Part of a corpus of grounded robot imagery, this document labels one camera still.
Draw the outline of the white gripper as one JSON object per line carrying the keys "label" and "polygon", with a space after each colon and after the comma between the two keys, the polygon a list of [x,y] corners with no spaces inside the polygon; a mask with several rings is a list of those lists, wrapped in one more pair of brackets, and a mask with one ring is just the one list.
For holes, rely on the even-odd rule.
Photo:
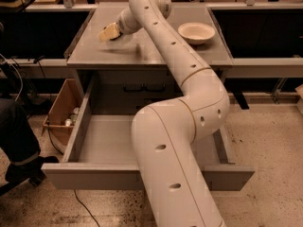
{"label": "white gripper", "polygon": [[116,23],[111,23],[105,27],[98,35],[101,42],[117,39],[122,34],[133,34],[142,28],[134,18],[131,10],[126,8],[117,16]]}

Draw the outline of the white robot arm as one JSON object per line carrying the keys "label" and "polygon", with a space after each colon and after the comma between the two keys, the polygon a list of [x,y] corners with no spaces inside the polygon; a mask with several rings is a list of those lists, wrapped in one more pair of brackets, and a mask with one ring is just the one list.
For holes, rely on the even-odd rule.
{"label": "white robot arm", "polygon": [[143,28],[166,62],[182,96],[142,108],[132,141],[158,227],[226,227],[193,155],[191,144],[220,128],[229,97],[212,68],[167,21],[171,0],[129,0],[98,37],[102,41]]}

